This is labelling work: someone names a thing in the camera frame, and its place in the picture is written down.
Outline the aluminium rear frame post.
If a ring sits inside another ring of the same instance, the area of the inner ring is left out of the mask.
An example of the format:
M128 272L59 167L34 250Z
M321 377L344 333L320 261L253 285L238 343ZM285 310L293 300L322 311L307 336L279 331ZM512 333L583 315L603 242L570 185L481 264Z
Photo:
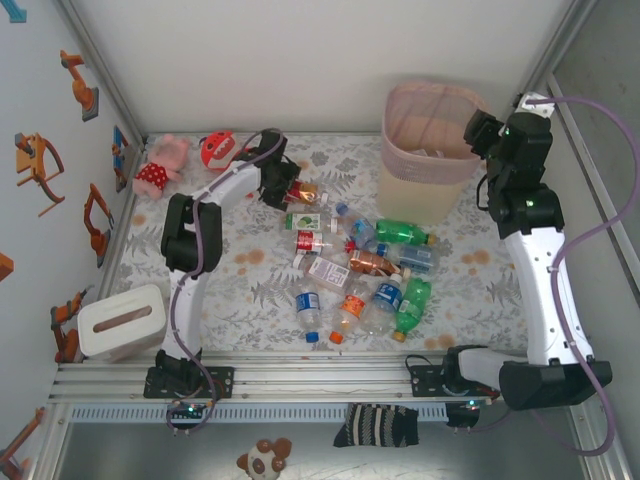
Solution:
M100 51L98 43L94 39L94 35L89 29L88 22L84 19L74 0L51 1L78 45L80 54L85 60L89 61L89 68L94 72L99 86L104 88L106 96L109 98L115 111L124 121L128 130L133 134L134 139L138 142L145 142L148 135L125 99L121 88L116 82L115 76L111 73Z
M552 22L550 31L543 40L539 52L534 56L524 79L514 90L510 103L498 115L505 120L517 106L521 94L529 91L545 91L547 77L554 71L565 56L569 46L580 32L599 0L570 0L562 15Z

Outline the floral table mat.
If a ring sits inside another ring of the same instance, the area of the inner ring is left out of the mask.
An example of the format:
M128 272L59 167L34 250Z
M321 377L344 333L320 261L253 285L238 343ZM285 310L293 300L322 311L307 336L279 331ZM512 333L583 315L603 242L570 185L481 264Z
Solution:
M303 180L327 193L323 211L337 202L370 220L379 217L376 194L380 140L376 136L291 136L287 155L301 166ZM166 200L137 198L117 265L113 291L153 283L170 291L160 251ZM208 351L306 351L309 344L295 316L293 242L281 229L284 215L255 197L237 204L224 220L221 261L207 283L201 341ZM441 254L424 316L406 340L361 329L339 345L342 352L444 350L479 344L520 351L527 323L515 267L497 228L478 210L473 187L432 228Z

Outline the pink plush toy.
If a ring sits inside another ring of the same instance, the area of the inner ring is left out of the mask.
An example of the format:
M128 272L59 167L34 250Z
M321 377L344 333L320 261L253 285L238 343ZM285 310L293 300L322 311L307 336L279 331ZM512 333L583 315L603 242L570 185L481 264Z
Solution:
M134 193L157 201L162 198L170 181L181 182L180 171L187 163L190 145L190 141L183 137L166 134L160 138L133 179Z

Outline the aluminium side rail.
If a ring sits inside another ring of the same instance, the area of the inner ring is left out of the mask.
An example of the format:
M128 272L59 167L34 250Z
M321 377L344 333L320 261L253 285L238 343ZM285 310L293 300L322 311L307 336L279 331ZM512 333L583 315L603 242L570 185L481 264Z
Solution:
M121 258L124 237L129 228L129 221L131 219L134 194L132 191L132 178L134 170L141 165L141 162L145 156L145 149L147 145L147 138L143 136L141 140L135 144L133 141L129 143L131 152L132 167L130 170L127 186L120 193L116 192L115 205L112 210L114 214L115 225L111 231L111 238L106 252L106 258L104 264L101 267L102 282L100 291L102 295L105 295L113 284L114 275L117 270L119 260Z

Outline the red gold label bottle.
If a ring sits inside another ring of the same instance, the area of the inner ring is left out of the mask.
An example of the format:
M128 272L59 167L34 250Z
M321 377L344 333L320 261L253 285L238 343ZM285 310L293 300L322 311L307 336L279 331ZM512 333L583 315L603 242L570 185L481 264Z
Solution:
M322 191L317 184L296 180L285 195L288 204L323 206L328 201L328 193Z

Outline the aluminium front frame leg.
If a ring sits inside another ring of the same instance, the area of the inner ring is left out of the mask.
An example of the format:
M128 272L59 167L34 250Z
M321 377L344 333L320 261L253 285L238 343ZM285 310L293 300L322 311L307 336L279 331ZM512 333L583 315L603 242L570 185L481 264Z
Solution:
M607 432L604 407L595 397L570 408L575 438L581 449L599 446ZM619 435L609 450L597 457L581 459L586 480L634 480Z
M44 418L44 430L36 441L36 455L28 480L55 480L65 450L73 414L71 403L49 404Z

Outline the pale blue label bottle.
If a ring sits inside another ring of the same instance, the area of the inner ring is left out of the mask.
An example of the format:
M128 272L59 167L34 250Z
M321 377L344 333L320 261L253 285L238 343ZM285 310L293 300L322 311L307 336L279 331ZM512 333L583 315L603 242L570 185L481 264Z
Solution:
M429 275L439 266L439 253L428 245L379 243L375 253L393 264Z

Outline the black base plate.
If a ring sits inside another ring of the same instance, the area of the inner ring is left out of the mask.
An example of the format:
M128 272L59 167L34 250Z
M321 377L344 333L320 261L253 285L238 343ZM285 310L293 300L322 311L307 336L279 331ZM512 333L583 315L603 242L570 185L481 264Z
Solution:
M207 367L213 385L198 368L186 374L170 374L159 367L148 370L143 397L146 399L209 398L216 400L232 396L234 373L232 367Z
M477 383L467 383L463 386L447 384L444 368L441 365L410 365L408 373L414 397L478 397L492 400L500 397L498 391Z

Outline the circuit board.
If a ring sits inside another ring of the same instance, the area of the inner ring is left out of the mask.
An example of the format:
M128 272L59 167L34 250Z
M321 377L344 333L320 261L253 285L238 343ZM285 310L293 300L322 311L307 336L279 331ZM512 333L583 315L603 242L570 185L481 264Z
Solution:
M493 400L490 397L486 398L471 398L471 397L455 397L446 402L446 409L449 413L466 414L467 412L476 412L483 407L490 406Z
M193 403L190 401L174 401L168 408L168 414L172 421L175 420L201 420L210 405L208 403Z

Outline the green white label bottle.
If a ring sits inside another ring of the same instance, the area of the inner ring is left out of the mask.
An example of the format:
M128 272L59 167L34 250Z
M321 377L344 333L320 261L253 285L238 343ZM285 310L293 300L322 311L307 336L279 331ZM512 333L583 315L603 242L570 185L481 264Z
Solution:
M283 230L337 233L338 219L316 212L287 213L284 217Z

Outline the red label clear bottle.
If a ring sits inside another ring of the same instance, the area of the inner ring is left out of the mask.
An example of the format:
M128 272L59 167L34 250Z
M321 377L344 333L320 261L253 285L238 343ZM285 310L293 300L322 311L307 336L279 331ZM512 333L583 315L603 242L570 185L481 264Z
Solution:
M296 237L296 253L300 255L332 256L351 253L356 249L352 240L334 233L299 230Z

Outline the black white striped sock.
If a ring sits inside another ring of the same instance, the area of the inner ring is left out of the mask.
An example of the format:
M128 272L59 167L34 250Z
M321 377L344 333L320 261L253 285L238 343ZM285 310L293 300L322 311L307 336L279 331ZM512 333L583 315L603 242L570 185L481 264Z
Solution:
M405 448L419 444L418 411L400 405L351 403L337 433L336 448Z

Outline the orange label bottle orange cap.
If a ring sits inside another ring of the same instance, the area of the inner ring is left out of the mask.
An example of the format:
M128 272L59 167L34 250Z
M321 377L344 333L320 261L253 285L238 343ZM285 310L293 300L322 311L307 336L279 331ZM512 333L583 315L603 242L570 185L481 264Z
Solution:
M359 326L363 312L366 309L371 289L367 283L354 281L346 290L341 304L334 310L331 319L329 341L342 344Z

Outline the green plastic bottle yellow cap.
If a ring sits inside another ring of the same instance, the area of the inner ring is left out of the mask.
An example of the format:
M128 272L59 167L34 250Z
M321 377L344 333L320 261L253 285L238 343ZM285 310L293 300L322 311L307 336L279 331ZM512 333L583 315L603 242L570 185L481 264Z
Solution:
M409 280L395 315L395 329L392 334L394 340L403 343L408 333L419 325L431 293L432 284L429 281L418 277Z
M378 241L382 243L433 246L438 241L435 234L426 233L415 224L386 218L376 221L375 230Z

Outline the left circuit board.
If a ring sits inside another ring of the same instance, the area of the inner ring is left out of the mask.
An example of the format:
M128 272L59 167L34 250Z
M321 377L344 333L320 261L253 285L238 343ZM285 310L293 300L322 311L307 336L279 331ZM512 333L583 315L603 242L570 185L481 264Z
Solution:
M193 403L190 401L174 401L168 408L168 414L172 421L175 420L201 420L210 405L208 403Z

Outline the blue orange wall sticker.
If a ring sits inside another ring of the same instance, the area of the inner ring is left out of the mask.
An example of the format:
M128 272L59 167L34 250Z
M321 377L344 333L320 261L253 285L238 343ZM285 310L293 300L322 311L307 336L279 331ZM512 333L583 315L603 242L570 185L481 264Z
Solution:
M120 193L127 186L133 160L131 159L132 150L129 142L117 125L113 127L111 151L115 174L115 190Z

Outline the right circuit board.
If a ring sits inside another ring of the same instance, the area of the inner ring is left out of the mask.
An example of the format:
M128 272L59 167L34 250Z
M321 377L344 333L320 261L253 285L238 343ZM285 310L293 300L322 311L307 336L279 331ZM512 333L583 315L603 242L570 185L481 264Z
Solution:
M446 409L449 413L466 414L467 412L476 412L483 407L490 406L493 400L490 397L486 398L471 398L471 397L455 397L446 402Z

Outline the colourful blue label bottle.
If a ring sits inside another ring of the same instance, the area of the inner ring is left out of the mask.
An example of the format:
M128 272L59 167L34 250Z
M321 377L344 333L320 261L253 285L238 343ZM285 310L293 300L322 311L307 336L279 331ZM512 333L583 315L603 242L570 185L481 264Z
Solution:
M359 210L346 203L336 204L336 213L345 233L355 243L358 250L373 251L378 245L376 230Z

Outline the red monster plush toy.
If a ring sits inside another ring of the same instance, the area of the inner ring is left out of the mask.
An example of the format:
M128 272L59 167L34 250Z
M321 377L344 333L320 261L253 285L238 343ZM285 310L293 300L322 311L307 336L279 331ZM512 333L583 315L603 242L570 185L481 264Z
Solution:
M222 172L241 152L248 151L230 130L217 130L199 140L203 165L214 172Z

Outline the blue label bottle white cap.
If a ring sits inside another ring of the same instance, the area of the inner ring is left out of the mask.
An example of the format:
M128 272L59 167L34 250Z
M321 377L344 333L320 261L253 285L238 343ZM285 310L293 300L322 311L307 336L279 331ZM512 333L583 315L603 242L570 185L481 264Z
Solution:
M394 273L381 281L364 310L361 328L369 335L381 336L394 325L396 312L403 299L403 277Z

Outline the pink label clear bottle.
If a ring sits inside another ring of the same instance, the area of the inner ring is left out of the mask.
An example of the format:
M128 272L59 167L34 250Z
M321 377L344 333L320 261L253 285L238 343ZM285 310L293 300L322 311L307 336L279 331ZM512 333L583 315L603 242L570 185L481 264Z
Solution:
M298 254L292 266L316 285L334 292L344 292L351 280L346 267L321 256Z

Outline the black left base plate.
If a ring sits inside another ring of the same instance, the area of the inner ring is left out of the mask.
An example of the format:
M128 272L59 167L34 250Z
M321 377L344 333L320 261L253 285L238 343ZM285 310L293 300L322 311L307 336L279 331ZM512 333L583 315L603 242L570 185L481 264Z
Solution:
M207 367L213 385L198 368L186 374L170 374L159 367L148 370L143 397L146 399L209 398L216 400L232 396L234 373L232 367Z

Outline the grey window frame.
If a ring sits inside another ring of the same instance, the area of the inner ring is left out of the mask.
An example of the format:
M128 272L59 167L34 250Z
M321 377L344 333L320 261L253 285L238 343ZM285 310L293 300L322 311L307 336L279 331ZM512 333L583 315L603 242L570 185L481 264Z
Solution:
M592 104L562 103L558 114L600 216L613 218L630 200L635 181L636 162L624 132ZM608 238L640 306L640 193Z

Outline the brown white plush toy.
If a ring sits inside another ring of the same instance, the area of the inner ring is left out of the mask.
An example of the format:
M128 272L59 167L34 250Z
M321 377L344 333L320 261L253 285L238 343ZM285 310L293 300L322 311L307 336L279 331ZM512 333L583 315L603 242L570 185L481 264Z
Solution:
M252 480L278 480L287 466L291 450L292 442L287 438L259 440L237 459L236 465Z

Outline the copper brown plastic bottle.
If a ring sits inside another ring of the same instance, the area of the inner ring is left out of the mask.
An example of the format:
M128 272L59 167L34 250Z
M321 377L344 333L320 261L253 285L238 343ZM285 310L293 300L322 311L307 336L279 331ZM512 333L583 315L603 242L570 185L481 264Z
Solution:
M396 265L382 256L363 250L351 252L348 267L356 273L371 276L390 277L397 274L402 280L408 280L411 277L410 268Z

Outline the orange grey gripper wall sticker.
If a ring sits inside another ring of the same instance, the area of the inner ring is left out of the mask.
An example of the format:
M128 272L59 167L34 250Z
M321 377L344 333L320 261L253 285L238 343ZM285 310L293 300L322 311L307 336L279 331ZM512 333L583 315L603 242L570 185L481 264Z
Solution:
M50 201L50 205L38 214L38 217L41 218L65 200L64 196L56 195L49 185L51 180L65 172L64 164L54 145L39 133L32 135L16 133L14 144L16 148L16 173L27 173L26 177L16 183L16 186L21 187L26 183L35 182ZM56 166L56 170L51 174L46 171L46 155L53 159Z

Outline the aluminium front rail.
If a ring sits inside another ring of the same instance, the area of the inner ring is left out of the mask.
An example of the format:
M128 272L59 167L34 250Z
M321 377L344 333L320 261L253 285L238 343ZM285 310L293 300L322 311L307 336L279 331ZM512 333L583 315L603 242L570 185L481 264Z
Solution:
M235 402L412 401L405 352L207 352L206 366L234 369ZM87 360L55 374L51 403L141 403L152 355L120 363Z

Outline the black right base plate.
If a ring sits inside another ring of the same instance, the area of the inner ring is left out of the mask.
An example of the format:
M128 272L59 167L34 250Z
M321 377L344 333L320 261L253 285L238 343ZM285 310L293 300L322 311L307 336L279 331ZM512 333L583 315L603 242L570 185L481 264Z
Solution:
M441 365L410 365L408 373L414 397L478 397L492 400L500 397L498 391L477 383L467 383L463 386L447 384L444 368Z

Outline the beige bin pink mesh liner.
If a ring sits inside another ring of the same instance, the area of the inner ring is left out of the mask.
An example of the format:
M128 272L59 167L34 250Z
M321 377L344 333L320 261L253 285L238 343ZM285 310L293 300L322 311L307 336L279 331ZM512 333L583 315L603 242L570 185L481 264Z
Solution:
M416 80L389 92L377 194L384 217L422 225L446 219L480 166L464 133L486 108L477 93L457 85Z

